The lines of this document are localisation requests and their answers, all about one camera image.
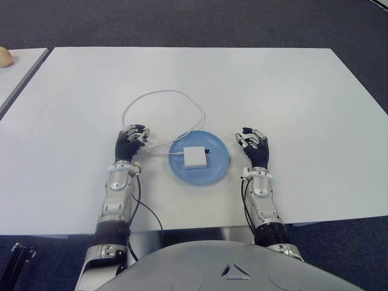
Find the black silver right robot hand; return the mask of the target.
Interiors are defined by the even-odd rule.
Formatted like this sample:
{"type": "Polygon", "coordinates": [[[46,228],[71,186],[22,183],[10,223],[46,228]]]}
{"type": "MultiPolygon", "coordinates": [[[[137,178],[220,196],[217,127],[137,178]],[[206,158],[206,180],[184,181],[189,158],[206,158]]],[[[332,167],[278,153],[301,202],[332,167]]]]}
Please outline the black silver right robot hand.
{"type": "Polygon", "coordinates": [[[268,169],[269,143],[267,136],[258,129],[243,127],[242,134],[235,133],[235,139],[249,158],[252,167],[268,169]]]}

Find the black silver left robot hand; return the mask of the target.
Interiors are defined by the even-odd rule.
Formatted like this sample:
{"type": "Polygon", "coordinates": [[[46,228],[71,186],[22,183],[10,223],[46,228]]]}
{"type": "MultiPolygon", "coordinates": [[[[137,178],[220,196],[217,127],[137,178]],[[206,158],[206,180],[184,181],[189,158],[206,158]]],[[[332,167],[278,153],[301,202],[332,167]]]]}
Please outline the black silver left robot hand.
{"type": "Polygon", "coordinates": [[[140,124],[131,124],[120,130],[115,145],[115,162],[131,162],[147,142],[149,134],[150,129],[140,124]]]}

